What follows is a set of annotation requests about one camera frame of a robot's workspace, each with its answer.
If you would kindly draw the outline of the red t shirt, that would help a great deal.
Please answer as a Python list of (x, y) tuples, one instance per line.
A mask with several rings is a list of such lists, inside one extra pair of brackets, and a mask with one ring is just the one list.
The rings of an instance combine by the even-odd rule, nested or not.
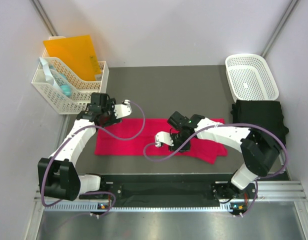
[[(121, 123), (108, 126), (106, 129), (120, 138), (133, 137), (139, 132), (143, 124), (141, 118), (125, 118)], [(140, 135), (128, 141), (118, 140), (102, 130), (97, 131), (94, 154), (97, 156), (142, 156), (146, 145), (155, 141), (155, 134), (164, 131), (169, 132), (172, 127), (165, 118), (147, 118)], [(177, 156), (187, 156), (214, 164), (217, 157), (226, 157), (227, 149), (220, 143), (211, 140), (190, 140), (190, 150), (178, 152)]]

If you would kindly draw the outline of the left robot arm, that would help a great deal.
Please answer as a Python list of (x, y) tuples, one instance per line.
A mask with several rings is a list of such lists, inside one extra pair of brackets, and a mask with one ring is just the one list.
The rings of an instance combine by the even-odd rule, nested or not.
[(108, 191), (101, 177), (95, 174), (79, 175), (77, 160), (97, 127), (121, 122), (116, 113), (116, 99), (106, 93), (92, 93), (90, 103), (77, 116), (71, 131), (58, 149), (37, 164), (41, 200), (50, 197), (73, 201), (79, 195), (91, 192), (103, 198)]

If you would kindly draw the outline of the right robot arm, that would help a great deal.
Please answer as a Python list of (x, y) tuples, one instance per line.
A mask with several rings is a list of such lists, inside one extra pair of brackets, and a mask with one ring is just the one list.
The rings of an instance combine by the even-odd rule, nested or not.
[(170, 151), (187, 152), (191, 148), (190, 140), (196, 138), (225, 145), (242, 154), (242, 166), (234, 172), (226, 187), (217, 191), (221, 198), (239, 198), (251, 182), (267, 177), (285, 147), (273, 133), (250, 123), (223, 124), (198, 114), (188, 118), (178, 111), (167, 123), (176, 132), (157, 133), (156, 146), (166, 144)]

